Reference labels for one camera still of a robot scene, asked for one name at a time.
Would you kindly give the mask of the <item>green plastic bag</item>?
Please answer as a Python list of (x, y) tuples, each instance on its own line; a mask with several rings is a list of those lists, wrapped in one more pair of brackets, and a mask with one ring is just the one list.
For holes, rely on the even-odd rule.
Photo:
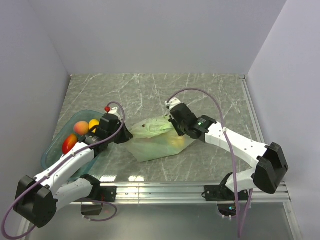
[[(131, 127), (129, 131), (133, 138), (124, 146), (138, 162), (178, 155), (195, 141), (187, 135), (179, 136), (169, 119), (168, 114), (161, 115), (142, 120)], [(185, 140), (182, 148), (170, 144), (171, 138), (178, 137)]]

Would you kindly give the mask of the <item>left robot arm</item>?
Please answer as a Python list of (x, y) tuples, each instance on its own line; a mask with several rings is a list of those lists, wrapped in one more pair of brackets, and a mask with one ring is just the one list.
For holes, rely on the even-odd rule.
[(132, 137), (122, 116), (113, 112), (104, 114), (99, 124), (77, 137), (55, 164), (33, 178), (25, 176), (19, 181), (13, 210), (42, 228), (58, 210), (79, 199), (114, 201), (102, 190), (101, 182), (89, 174), (81, 175), (71, 184), (67, 181), (109, 144), (126, 143)]

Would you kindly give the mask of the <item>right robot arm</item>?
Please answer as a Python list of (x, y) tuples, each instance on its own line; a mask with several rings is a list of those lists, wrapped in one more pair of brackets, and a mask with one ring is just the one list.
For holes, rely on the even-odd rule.
[(229, 173), (216, 186), (215, 190), (205, 189), (207, 201), (233, 201), (237, 193), (242, 193), (240, 200), (248, 199), (244, 193), (250, 189), (259, 189), (266, 194), (274, 194), (289, 170), (281, 146), (272, 142), (270, 145), (244, 137), (206, 115), (196, 117), (186, 104), (178, 99), (166, 102), (169, 110), (169, 122), (179, 136), (214, 145), (224, 149), (251, 168), (237, 174)]

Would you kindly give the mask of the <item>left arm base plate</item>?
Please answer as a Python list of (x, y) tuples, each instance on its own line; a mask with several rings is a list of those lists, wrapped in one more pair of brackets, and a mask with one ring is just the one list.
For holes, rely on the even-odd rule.
[(116, 195), (117, 195), (116, 186), (103, 186), (98, 189), (94, 199), (96, 201), (114, 203), (116, 200)]

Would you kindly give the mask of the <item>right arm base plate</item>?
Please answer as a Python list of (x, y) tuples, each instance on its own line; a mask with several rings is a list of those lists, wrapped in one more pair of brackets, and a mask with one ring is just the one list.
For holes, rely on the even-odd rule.
[(229, 189), (224, 185), (205, 185), (201, 196), (207, 201), (228, 201)]

